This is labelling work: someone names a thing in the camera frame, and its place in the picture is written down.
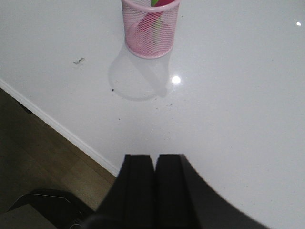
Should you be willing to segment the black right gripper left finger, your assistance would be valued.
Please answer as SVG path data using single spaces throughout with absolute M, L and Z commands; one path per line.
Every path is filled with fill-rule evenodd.
M 154 168 L 149 155 L 125 155 L 106 197 L 84 229 L 154 228 Z

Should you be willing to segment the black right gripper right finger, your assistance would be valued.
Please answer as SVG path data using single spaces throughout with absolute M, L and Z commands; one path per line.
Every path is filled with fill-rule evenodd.
M 264 229 L 214 191 L 185 155 L 160 155 L 156 164 L 159 229 Z

